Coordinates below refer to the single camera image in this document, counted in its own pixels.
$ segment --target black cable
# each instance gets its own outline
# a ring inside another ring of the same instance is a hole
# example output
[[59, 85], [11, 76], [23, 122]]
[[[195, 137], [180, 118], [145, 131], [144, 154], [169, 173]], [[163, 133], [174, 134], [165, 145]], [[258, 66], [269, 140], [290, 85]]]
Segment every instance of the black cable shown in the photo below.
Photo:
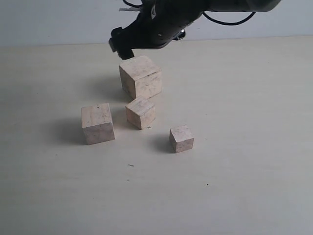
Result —
[[142, 4], [141, 5], [135, 5], [135, 4], [132, 4], [130, 2], [127, 2], [126, 0], [123, 0], [123, 2], [128, 5], [128, 6], [131, 6], [131, 7], [134, 7], [134, 8], [142, 8]]
[[227, 25], [227, 26], [236, 26], [236, 25], [243, 24], [243, 23], [247, 22], [248, 20], [250, 20], [255, 15], [255, 12], [252, 12], [247, 18], [243, 19], [242, 21], [233, 22], [233, 23], [218, 21], [218, 20], [216, 20], [216, 19], [214, 19], [212, 17], [209, 17], [205, 12], [203, 12], [203, 15], [207, 19], [209, 19], [210, 21], [212, 21], [214, 23], [221, 24], [221, 25]]

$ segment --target wooden cube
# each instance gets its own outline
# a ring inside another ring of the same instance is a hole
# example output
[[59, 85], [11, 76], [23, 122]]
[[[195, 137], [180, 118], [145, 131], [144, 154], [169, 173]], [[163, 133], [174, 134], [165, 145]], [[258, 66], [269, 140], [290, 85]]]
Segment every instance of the wooden cube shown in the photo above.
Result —
[[109, 104], [82, 108], [82, 123], [88, 145], [115, 139]]
[[119, 65], [124, 91], [133, 99], [149, 99], [162, 91], [161, 68], [147, 56], [139, 56]]
[[188, 126], [179, 126], [170, 129], [170, 142], [175, 153], [180, 153], [188, 149], [192, 149], [194, 145], [194, 137]]
[[156, 119], [155, 105], [139, 96], [126, 106], [126, 117], [128, 122], [142, 130]]

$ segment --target cube face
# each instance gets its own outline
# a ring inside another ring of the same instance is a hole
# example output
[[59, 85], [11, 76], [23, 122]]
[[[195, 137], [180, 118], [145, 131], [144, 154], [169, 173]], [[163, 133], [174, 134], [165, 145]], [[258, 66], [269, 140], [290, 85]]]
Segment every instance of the cube face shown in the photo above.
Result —
[[128, 122], [142, 130], [156, 118], [156, 109], [152, 102], [139, 96], [126, 106], [126, 116]]
[[109, 104], [82, 108], [82, 127], [88, 145], [114, 140]]
[[112, 123], [84, 128], [84, 134], [88, 145], [112, 141], [115, 139]]
[[194, 137], [188, 126], [179, 126], [170, 129], [170, 142], [175, 153], [193, 148]]
[[146, 99], [162, 92], [161, 68], [147, 56], [139, 56], [119, 65], [123, 90], [133, 99]]

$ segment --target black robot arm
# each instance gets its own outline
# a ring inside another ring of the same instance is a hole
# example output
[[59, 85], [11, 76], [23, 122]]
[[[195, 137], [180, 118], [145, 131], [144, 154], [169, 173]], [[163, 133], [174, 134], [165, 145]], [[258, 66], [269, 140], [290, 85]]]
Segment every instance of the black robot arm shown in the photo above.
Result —
[[109, 40], [122, 59], [132, 49], [159, 49], [184, 37], [184, 29], [204, 11], [267, 12], [281, 0], [142, 0], [137, 19], [126, 28], [115, 28]]

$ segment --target large wooden cube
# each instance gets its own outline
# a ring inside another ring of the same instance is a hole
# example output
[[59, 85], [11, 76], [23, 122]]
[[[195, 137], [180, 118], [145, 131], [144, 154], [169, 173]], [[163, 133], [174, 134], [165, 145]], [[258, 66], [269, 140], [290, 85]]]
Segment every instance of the large wooden cube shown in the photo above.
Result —
[[194, 137], [188, 126], [179, 126], [170, 129], [170, 142], [175, 153], [180, 153], [194, 146]]
[[126, 117], [128, 122], [142, 130], [156, 119], [155, 105], [139, 96], [126, 106]]
[[162, 91], [162, 72], [147, 56], [129, 59], [119, 65], [122, 87], [133, 99], [146, 99]]
[[82, 124], [88, 145], [115, 139], [109, 104], [82, 108]]

